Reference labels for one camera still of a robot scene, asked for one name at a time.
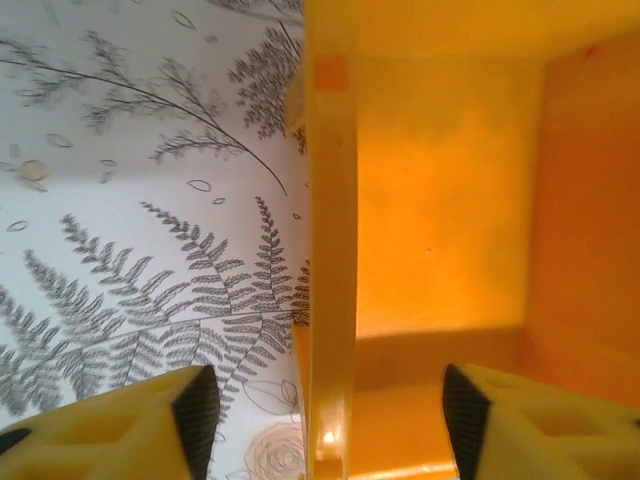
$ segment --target orange wall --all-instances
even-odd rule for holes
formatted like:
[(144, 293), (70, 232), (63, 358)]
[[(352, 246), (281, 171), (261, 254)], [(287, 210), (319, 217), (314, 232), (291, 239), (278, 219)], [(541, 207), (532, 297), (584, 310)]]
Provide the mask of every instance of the orange wall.
[(359, 338), (522, 324), (542, 74), (359, 60)]
[(545, 88), (525, 360), (640, 406), (640, 31), (551, 63)]

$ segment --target fern frond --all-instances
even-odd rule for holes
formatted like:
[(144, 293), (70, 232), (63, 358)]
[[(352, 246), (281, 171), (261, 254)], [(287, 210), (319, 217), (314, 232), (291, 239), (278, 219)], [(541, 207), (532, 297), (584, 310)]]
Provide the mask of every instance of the fern frond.
[(309, 308), (310, 308), (310, 295), (309, 295), (309, 280), (311, 277), (311, 269), (309, 260), (305, 262), (306, 267), (300, 268), (302, 275), (298, 277), (299, 284), (295, 287), (293, 294), (293, 301), (291, 306), (296, 308), (293, 312), (293, 323), (298, 326), (309, 326)]
[(142, 202), (141, 205), (156, 218), (161, 219), (163, 225), (171, 227), (169, 231), (182, 242), (182, 251), (187, 254), (189, 270), (210, 272), (203, 272), (192, 279), (192, 293), (204, 294), (195, 298), (195, 312), (223, 316), (241, 312), (252, 304), (249, 296), (254, 291), (253, 287), (242, 285), (251, 276), (246, 273), (228, 273), (244, 266), (242, 260), (223, 258), (229, 244), (228, 240), (217, 242), (213, 233), (204, 235), (199, 225), (181, 221), (151, 203)]
[(256, 197), (256, 202), (262, 218), (260, 228), (264, 234), (257, 254), (260, 261), (255, 263), (259, 270), (253, 274), (257, 281), (252, 283), (258, 293), (251, 297), (251, 308), (258, 312), (281, 310), (281, 306), (293, 298), (290, 293), (292, 288), (287, 285), (291, 276), (285, 274), (288, 267), (284, 265), (285, 259), (281, 256), (284, 248), (280, 246), (280, 232), (275, 228), (269, 207), (260, 197)]
[(160, 293), (159, 288), (173, 275), (173, 270), (164, 270), (147, 282), (139, 286), (138, 281), (147, 270), (153, 257), (146, 256), (129, 264), (132, 248), (115, 251), (113, 242), (104, 245), (99, 251), (100, 239), (89, 239), (87, 230), (80, 228), (78, 222), (71, 215), (66, 215), (61, 223), (66, 240), (77, 247), (74, 252), (84, 255), (82, 263), (93, 264), (91, 273), (103, 274), (100, 284), (109, 285), (109, 294), (121, 297), (118, 306), (126, 314), (126, 320), (135, 326), (155, 327), (168, 323), (171, 317), (186, 308), (190, 302), (180, 302), (170, 305), (174, 298), (189, 287), (183, 282), (172, 285)]
[(15, 306), (13, 298), (0, 286), (0, 317), (16, 338), (21, 355), (27, 360), (46, 361), (64, 351), (68, 340), (55, 341), (60, 327), (50, 326), (45, 318), (36, 322), (33, 312), (26, 312), (22, 306)]
[(27, 411), (24, 385), (18, 374), (23, 361), (24, 357), (15, 350), (0, 345), (0, 405), (14, 417)]
[(117, 309), (103, 308), (104, 295), (92, 299), (89, 287), (79, 288), (78, 280), (69, 282), (31, 250), (25, 252), (24, 260), (34, 281), (60, 315), (63, 331), (71, 341), (80, 345), (101, 342), (124, 323)]
[(52, 410), (60, 405), (60, 374), (49, 362), (26, 369), (20, 376), (20, 382), (25, 399), (38, 411)]
[(229, 351), (216, 370), (221, 394), (220, 418), (224, 421), (240, 384), (255, 377), (258, 369), (267, 368), (276, 359), (275, 352), (285, 353), (288, 343), (286, 326), (264, 314), (222, 318), (222, 323)]
[(97, 394), (109, 367), (109, 352), (103, 348), (78, 349), (65, 353), (56, 363), (56, 369), (71, 382), (76, 400)]
[(175, 325), (161, 341), (167, 364), (172, 368), (222, 363), (224, 354), (230, 353), (225, 339), (200, 320)]
[(152, 333), (140, 330), (110, 347), (111, 388), (120, 388), (153, 376), (162, 367), (161, 342)]

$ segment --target yellow plastic part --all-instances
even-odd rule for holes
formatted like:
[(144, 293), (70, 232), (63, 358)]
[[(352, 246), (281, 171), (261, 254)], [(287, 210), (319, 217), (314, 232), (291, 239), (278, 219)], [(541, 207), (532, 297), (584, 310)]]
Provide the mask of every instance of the yellow plastic part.
[(444, 408), (463, 480), (640, 478), (640, 409), (474, 365), (450, 367)]
[(31, 431), (0, 455), (0, 478), (204, 479), (217, 392), (212, 367), (194, 366), (31, 417), (0, 432)]
[(640, 3), (305, 6), (308, 476), (455, 476), (450, 362), (640, 407)]

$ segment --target fern wallpaper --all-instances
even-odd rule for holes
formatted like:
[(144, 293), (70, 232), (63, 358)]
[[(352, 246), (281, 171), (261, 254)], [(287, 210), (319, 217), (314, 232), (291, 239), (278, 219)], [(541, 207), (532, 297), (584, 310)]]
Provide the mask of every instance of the fern wallpaper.
[(210, 479), (304, 469), (303, 0), (2, 0), (0, 420), (211, 363)]

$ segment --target black rubber tip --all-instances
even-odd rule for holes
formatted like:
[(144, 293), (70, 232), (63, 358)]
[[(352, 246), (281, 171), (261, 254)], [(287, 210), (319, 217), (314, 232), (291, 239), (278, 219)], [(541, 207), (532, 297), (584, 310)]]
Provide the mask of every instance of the black rubber tip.
[(29, 435), (31, 435), (31, 430), (28, 428), (18, 428), (0, 435), (0, 455), (11, 450)]
[(191, 477), (206, 480), (220, 419), (220, 392), (213, 367), (202, 367), (171, 406)]
[(474, 480), (491, 402), (455, 365), (444, 376), (442, 409), (460, 480)]

